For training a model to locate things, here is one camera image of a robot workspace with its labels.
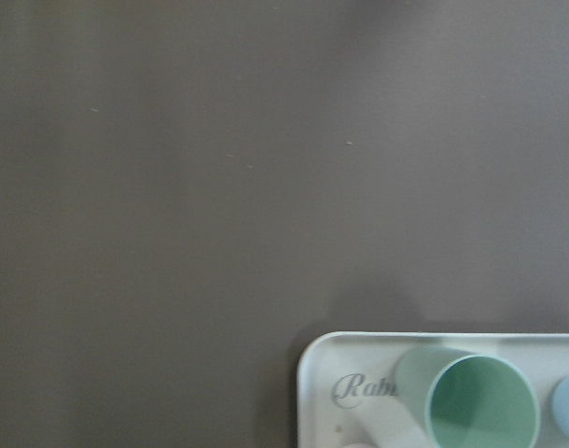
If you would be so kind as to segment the pink cup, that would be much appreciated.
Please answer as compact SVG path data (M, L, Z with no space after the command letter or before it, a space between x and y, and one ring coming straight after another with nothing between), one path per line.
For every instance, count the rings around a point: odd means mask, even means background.
M342 446L342 448L372 448L372 446L367 443L356 442L356 443L346 444Z

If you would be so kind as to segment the green cup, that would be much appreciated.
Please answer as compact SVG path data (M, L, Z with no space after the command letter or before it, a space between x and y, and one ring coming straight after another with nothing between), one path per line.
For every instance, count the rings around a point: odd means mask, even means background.
M532 447L540 404L531 382L500 357L451 347L410 349L396 364L399 400L436 447Z

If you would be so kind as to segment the cream rabbit tray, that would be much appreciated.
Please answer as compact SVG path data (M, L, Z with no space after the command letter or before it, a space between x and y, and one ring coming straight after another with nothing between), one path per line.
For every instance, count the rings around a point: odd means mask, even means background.
M569 447L554 421L551 399L569 376L569 333L328 333L298 364L298 445L436 447L399 400L394 373L410 349L437 345L507 360L531 382L541 425L532 447Z

